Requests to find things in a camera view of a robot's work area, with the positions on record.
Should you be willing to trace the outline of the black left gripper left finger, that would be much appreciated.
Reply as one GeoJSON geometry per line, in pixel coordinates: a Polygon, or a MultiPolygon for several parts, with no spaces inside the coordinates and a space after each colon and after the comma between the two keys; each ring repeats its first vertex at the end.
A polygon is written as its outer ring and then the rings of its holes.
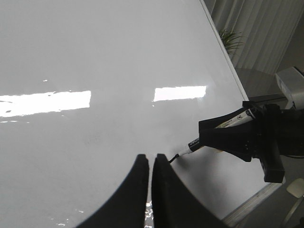
{"type": "Polygon", "coordinates": [[[135,162],[115,193],[79,228],[143,228],[149,183],[149,163],[144,154],[135,162]]]}

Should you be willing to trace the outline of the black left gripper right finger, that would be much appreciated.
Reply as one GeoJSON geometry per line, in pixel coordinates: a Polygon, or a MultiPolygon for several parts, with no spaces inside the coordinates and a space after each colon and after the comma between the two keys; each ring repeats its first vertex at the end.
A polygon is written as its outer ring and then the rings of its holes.
{"type": "Polygon", "coordinates": [[[179,179],[164,154],[155,158],[152,209],[156,228],[227,228],[179,179]]]}

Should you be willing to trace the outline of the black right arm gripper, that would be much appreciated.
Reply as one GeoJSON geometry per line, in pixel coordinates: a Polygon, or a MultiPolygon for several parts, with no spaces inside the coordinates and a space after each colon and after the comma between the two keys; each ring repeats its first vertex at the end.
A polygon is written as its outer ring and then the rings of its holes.
{"type": "Polygon", "coordinates": [[[230,114],[199,121],[200,144],[245,162],[253,155],[260,160],[265,182],[282,183],[285,169],[281,157],[304,157],[304,110],[281,109],[276,104],[260,107],[251,101],[242,106],[230,114]],[[257,148],[253,151],[254,137],[257,148]]]}

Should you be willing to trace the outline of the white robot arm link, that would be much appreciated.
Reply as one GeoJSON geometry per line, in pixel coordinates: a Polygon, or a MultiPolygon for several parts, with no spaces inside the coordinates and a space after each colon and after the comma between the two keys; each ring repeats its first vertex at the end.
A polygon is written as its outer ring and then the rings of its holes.
{"type": "Polygon", "coordinates": [[[277,85],[288,100],[286,109],[304,108],[304,73],[292,66],[275,74],[277,85]]]}

